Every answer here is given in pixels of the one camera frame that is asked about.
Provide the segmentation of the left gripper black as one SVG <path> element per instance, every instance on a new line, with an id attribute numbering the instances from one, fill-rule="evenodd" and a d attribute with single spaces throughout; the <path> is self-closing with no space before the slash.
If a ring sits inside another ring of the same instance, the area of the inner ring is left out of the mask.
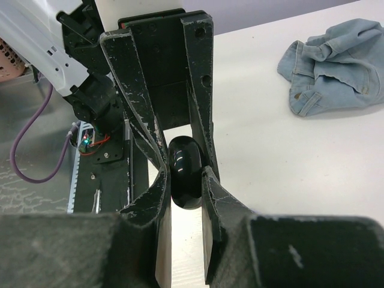
<path id="1" fill-rule="evenodd" d="M 120 28 L 100 35 L 100 46 L 157 169 L 167 164 L 162 129 L 190 123 L 216 177 L 214 145 L 212 17 L 182 8 L 121 18 Z"/>

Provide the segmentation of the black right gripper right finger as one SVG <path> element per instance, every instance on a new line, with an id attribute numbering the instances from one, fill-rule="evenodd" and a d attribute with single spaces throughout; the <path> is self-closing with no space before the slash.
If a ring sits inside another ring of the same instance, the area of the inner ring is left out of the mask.
<path id="1" fill-rule="evenodd" d="M 259 215 L 202 173 L 210 287 L 382 287 L 383 227 L 366 217 Z"/>

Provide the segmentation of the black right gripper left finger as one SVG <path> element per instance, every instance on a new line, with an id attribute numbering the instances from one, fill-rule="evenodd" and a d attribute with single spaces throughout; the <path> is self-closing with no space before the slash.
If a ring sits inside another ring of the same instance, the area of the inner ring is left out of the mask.
<path id="1" fill-rule="evenodd" d="M 170 287 L 170 173 L 121 212 L 1 215 L 2 287 Z"/>

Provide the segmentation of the black earbud charging case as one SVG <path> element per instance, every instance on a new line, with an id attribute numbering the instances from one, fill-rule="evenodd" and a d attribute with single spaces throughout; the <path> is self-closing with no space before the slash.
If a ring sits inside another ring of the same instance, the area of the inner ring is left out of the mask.
<path id="1" fill-rule="evenodd" d="M 202 168 L 205 158 L 199 144 L 189 136 L 169 143 L 169 166 L 173 202 L 182 209 L 201 206 Z"/>

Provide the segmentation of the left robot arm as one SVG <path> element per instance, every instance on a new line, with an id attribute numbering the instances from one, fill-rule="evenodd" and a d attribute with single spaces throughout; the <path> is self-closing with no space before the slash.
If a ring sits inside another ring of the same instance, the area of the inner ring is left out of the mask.
<path id="1" fill-rule="evenodd" d="M 1 38 L 98 132 L 128 116 L 140 149 L 167 160 L 163 131 L 190 125 L 203 165 L 213 141 L 212 16 L 182 1 L 2 1 Z"/>

